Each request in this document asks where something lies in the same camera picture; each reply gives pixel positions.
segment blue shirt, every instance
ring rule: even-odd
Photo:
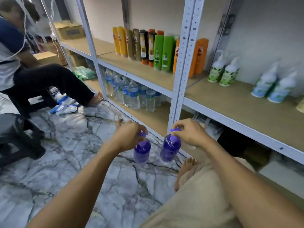
[[[23,46],[24,34],[16,26],[0,15],[0,91],[14,86],[14,73],[20,67],[17,53]],[[25,44],[21,52],[28,50]]]

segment hand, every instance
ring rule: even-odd
[[[174,123],[173,128],[176,127],[181,128],[181,131],[174,131],[172,135],[179,137],[191,146],[205,148],[206,144],[214,140],[207,134],[204,125],[202,126],[190,118]]]
[[[116,123],[116,131],[110,140],[110,143],[117,148],[118,153],[133,149],[140,141],[145,140],[145,137],[137,136],[141,131],[148,134],[147,128],[138,122],[130,120],[121,126],[122,121],[119,119]]]

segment hair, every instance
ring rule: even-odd
[[[34,22],[39,21],[40,15],[36,10],[35,5],[29,0],[23,0],[23,3]],[[16,0],[0,0],[0,11],[10,12],[12,11],[13,7],[17,8],[20,11],[21,17],[24,17],[24,11]]]

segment plastic water bottle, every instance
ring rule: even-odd
[[[156,92],[155,94],[155,107],[160,107],[161,106],[161,93]]]
[[[118,76],[118,73],[116,73],[115,71],[113,71],[112,89],[113,89],[113,96],[117,100],[117,92],[116,92],[116,87],[115,87],[115,83],[114,83],[116,76]]]
[[[146,137],[145,132],[141,132],[138,136]],[[139,142],[134,148],[134,161],[137,164],[144,165],[149,160],[151,143],[149,140]]]
[[[146,90],[148,87],[139,84],[138,88],[140,107],[146,107]]]
[[[107,88],[107,96],[113,96],[113,87],[112,87],[112,83],[113,83],[113,74],[112,72],[106,68],[105,69],[105,83],[106,83],[106,88]]]
[[[133,80],[131,80],[130,85],[129,85],[129,96],[130,96],[131,108],[133,110],[138,110],[140,108],[138,85]]]
[[[155,110],[155,90],[146,90],[146,111],[154,112]]]
[[[114,79],[114,87],[115,87],[115,92],[116,92],[116,95],[117,95],[117,100],[120,104],[124,104],[122,85],[123,85],[122,80],[120,80],[119,75],[116,74],[115,79]]]
[[[122,85],[122,89],[123,89],[123,100],[124,100],[124,105],[126,107],[130,107],[130,96],[129,96],[129,81],[127,80],[127,78],[125,76],[123,76],[123,85]]]
[[[177,130],[181,131],[180,128],[171,129],[170,131],[173,132]],[[173,161],[180,147],[181,147],[180,138],[168,134],[164,139],[163,148],[160,153],[161,160],[164,162]]]

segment stool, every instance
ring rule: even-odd
[[[7,166],[15,161],[30,157],[38,159],[45,153],[40,141],[44,137],[44,132],[39,130],[32,122],[18,114],[0,115],[0,168]],[[10,144],[18,148],[12,152]]]
[[[22,94],[17,93],[16,95],[9,94],[8,96],[19,113],[25,118],[31,118],[29,114],[30,112],[34,112],[45,107],[53,108],[57,105],[56,100],[52,97],[48,89]],[[31,105],[28,99],[37,96],[42,96],[43,101]]]

